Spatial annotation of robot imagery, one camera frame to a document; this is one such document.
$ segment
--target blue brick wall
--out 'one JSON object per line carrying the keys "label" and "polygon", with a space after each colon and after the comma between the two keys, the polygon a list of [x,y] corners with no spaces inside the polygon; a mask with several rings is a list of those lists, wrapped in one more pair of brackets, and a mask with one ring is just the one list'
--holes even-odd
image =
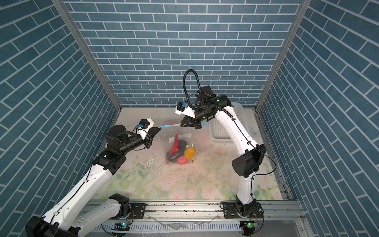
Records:
{"label": "blue brick wall", "polygon": [[70,190],[115,114],[50,0],[0,0],[0,236]]}
{"label": "blue brick wall", "polygon": [[300,1],[65,3],[123,107],[175,106],[189,68],[202,85],[252,107]]}
{"label": "blue brick wall", "polygon": [[378,13],[313,0],[261,109],[316,236],[379,236]]}

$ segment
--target robotic arm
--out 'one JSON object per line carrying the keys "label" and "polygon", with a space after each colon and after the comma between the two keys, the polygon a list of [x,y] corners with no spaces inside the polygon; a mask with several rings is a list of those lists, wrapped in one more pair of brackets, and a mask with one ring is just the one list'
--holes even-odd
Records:
{"label": "robotic arm", "polygon": [[[191,105],[185,87],[185,77],[189,72],[195,74],[199,87],[196,94],[196,107]],[[209,121],[216,118],[224,126],[236,146],[240,155],[232,161],[234,171],[240,176],[238,180],[236,208],[241,217],[249,216],[258,204],[252,190],[254,186],[253,176],[263,161],[266,147],[263,144],[258,145],[248,134],[234,113],[232,104],[226,95],[216,96],[210,86],[200,87],[196,71],[192,69],[186,71],[183,77],[183,89],[187,101],[179,102],[175,109],[176,114],[185,115],[180,126],[200,129],[203,120]]]}
{"label": "robotic arm", "polygon": [[78,217],[78,214],[99,187],[124,163],[126,153],[136,151],[136,148],[142,145],[142,149],[150,148],[154,136],[161,130],[153,125],[151,119],[142,119],[135,128],[136,133],[126,131],[123,125],[111,127],[105,134],[107,147],[61,201],[41,218],[32,217],[28,221],[25,227],[27,236],[83,237],[109,218],[127,219],[132,210],[129,198],[118,193],[85,215]]}

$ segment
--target black mounting plate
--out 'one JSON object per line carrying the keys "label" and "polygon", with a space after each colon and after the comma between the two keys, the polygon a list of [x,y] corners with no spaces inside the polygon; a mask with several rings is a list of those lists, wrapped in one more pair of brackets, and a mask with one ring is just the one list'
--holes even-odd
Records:
{"label": "black mounting plate", "polygon": [[143,219],[143,216],[145,214],[145,203],[129,203],[130,206],[132,207],[132,210],[134,211],[134,219],[135,220],[141,220]]}
{"label": "black mounting plate", "polygon": [[[238,214],[237,208],[236,208],[236,202],[222,202],[221,205],[223,206],[224,210],[224,218],[225,219],[235,219],[235,218],[250,218],[251,214],[247,217],[241,217]],[[256,202],[253,210],[252,210],[253,216],[252,218],[263,218],[263,211],[262,206],[259,202]]]}

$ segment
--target basket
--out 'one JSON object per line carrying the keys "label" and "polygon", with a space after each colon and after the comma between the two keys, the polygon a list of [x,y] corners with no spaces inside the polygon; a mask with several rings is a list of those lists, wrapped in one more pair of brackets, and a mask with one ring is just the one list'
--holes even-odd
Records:
{"label": "basket", "polygon": [[[232,103],[232,107],[234,108],[234,113],[237,115],[237,118],[247,130],[247,123],[246,123],[246,118],[243,112],[242,105],[236,102],[231,102],[231,103]],[[210,120],[208,125],[209,125],[209,135],[211,136],[214,142],[233,143],[232,139],[230,138],[228,132],[225,130],[224,126],[222,126],[222,124],[217,119]]]}

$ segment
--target red chili pepper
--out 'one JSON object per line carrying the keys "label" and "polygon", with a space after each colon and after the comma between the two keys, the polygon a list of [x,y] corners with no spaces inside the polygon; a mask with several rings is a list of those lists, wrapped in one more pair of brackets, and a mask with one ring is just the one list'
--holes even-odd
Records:
{"label": "red chili pepper", "polygon": [[178,148],[178,144],[179,144],[178,135],[179,135],[179,132],[175,135],[174,144],[172,145],[171,151],[170,151],[168,156],[171,156],[176,151],[176,149]]}

